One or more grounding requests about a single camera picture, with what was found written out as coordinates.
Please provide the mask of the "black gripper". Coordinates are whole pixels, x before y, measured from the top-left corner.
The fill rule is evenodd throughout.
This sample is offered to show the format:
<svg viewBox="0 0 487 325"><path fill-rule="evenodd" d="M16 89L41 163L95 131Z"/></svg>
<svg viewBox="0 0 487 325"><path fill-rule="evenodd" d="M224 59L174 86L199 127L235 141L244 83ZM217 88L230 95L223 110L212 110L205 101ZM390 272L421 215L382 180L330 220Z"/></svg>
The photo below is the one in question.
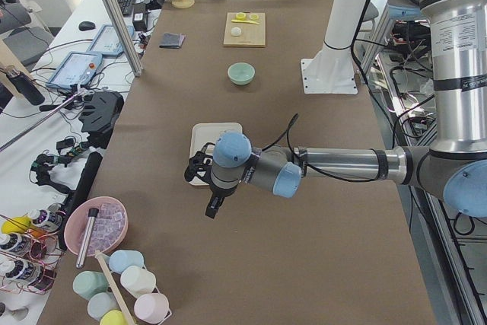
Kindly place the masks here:
<svg viewBox="0 0 487 325"><path fill-rule="evenodd" d="M196 177L209 185L214 196L211 197L205 209L205 215L214 219L221 207L221 198L224 199L234 194L235 187L221 188L212 181L212 157L206 153L209 146L215 147L215 143L205 143L202 148L189 159L188 166L184 172L184 179L187 182L191 182Z"/></svg>

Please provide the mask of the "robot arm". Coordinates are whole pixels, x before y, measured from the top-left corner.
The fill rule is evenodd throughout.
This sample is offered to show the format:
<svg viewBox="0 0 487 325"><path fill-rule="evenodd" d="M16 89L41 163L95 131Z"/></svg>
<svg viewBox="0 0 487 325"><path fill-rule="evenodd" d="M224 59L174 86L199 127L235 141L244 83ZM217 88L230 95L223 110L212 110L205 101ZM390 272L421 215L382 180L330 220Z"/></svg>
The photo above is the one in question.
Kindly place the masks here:
<svg viewBox="0 0 487 325"><path fill-rule="evenodd" d="M437 134L429 146L389 150L252 146L230 131L189 159L184 177L209 185L215 217L240 183L292 197L306 176L349 183L392 180L458 212L486 215L486 0L389 0L399 20L429 23Z"/></svg>

